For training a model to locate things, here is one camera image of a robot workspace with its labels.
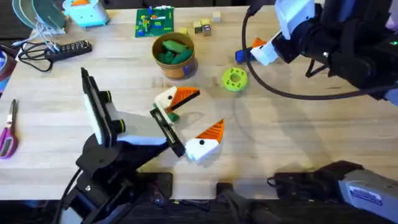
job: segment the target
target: green food toy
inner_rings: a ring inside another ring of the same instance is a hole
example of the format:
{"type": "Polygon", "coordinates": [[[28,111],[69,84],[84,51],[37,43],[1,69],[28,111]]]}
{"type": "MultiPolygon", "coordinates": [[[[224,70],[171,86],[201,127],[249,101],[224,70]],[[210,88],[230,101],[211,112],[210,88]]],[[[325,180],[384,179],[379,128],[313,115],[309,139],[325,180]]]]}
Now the green food toy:
{"type": "Polygon", "coordinates": [[[167,51],[167,53],[160,53],[158,56],[158,60],[162,63],[170,65],[173,62],[174,54],[171,51],[167,51]]]}
{"type": "Polygon", "coordinates": [[[172,65],[176,65],[186,61],[189,57],[191,57],[193,50],[185,49],[182,53],[175,56],[173,59],[172,65]]]}
{"type": "Polygon", "coordinates": [[[174,40],[163,41],[163,46],[165,46],[167,48],[167,50],[171,50],[171,51],[174,51],[174,52],[179,53],[179,54],[187,49],[186,45],[177,43],[174,40]]]}

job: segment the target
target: orange triangle piece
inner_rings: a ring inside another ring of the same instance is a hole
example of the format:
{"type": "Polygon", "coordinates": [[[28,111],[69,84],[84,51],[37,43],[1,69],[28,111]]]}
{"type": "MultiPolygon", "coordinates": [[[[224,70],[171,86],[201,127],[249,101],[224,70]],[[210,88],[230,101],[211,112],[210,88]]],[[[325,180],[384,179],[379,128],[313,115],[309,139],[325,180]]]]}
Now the orange triangle piece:
{"type": "Polygon", "coordinates": [[[177,92],[175,93],[172,103],[170,105],[170,109],[174,106],[182,103],[183,100],[187,99],[190,96],[193,96],[199,93],[199,89],[195,87],[177,87],[177,92]]]}
{"type": "Polygon", "coordinates": [[[208,128],[206,131],[199,134],[196,138],[215,139],[218,141],[218,143],[221,143],[223,135],[224,135],[224,119],[221,119],[219,122],[214,124],[212,127],[208,128]]]}
{"type": "Polygon", "coordinates": [[[266,41],[261,40],[260,38],[256,37],[256,39],[253,42],[253,46],[252,48],[258,47],[258,46],[262,46],[264,44],[266,44],[266,41]]]}
{"type": "Polygon", "coordinates": [[[82,5],[89,4],[89,3],[90,3],[89,0],[74,0],[72,2],[72,6],[82,6],[82,5]]]}

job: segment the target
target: green ring toy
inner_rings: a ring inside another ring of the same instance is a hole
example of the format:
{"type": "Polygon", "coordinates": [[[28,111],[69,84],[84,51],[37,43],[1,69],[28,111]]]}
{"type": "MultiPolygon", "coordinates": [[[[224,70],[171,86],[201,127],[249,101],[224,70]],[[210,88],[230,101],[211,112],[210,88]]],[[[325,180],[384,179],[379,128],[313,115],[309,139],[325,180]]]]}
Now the green ring toy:
{"type": "Polygon", "coordinates": [[[248,84],[248,75],[240,68],[230,68],[224,72],[223,86],[229,91],[241,91],[248,84]]]}

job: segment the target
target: scissors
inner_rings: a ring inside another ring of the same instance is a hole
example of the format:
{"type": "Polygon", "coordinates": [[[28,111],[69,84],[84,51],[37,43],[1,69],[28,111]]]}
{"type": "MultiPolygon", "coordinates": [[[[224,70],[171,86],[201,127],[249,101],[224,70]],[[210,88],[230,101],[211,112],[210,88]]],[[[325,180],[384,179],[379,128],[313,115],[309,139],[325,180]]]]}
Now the scissors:
{"type": "Polygon", "coordinates": [[[11,102],[10,112],[7,116],[6,125],[0,135],[0,159],[11,157],[18,146],[18,139],[14,134],[14,120],[17,101],[11,102]]]}

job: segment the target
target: power strip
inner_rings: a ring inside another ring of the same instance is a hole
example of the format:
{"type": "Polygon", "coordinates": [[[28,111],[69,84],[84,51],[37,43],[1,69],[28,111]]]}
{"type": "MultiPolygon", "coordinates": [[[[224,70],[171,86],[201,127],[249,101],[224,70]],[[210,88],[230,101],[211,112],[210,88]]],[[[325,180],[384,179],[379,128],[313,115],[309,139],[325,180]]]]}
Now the power strip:
{"type": "Polygon", "coordinates": [[[81,40],[58,47],[60,50],[59,52],[52,52],[50,49],[44,50],[44,58],[52,62],[57,62],[59,60],[65,60],[67,58],[86,54],[93,50],[88,40],[81,40]]]}

